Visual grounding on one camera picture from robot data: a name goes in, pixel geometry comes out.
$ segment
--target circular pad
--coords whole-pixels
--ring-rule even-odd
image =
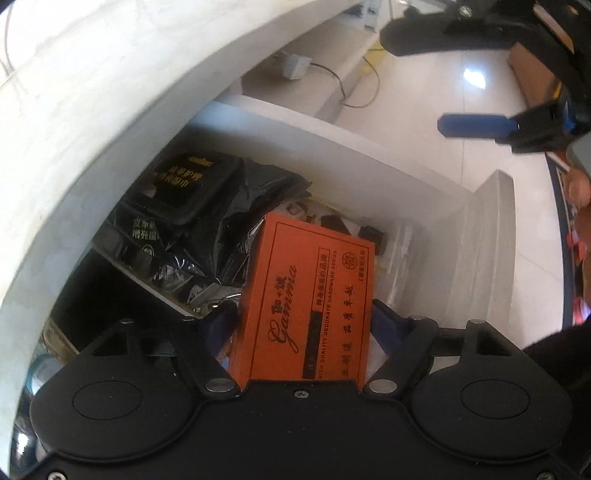
[[[120,419],[142,403],[142,392],[130,383],[117,380],[95,382],[74,395],[74,408],[91,420]]]
[[[479,417],[502,420],[521,415],[530,404],[530,396],[511,382],[480,380],[462,390],[462,403]]]
[[[180,380],[128,355],[81,353],[31,403],[43,444],[82,461],[152,453],[182,432],[192,413],[193,396]]]

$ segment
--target cardboard box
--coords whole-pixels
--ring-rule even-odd
[[[269,213],[241,298],[229,372],[365,382],[374,244]]]

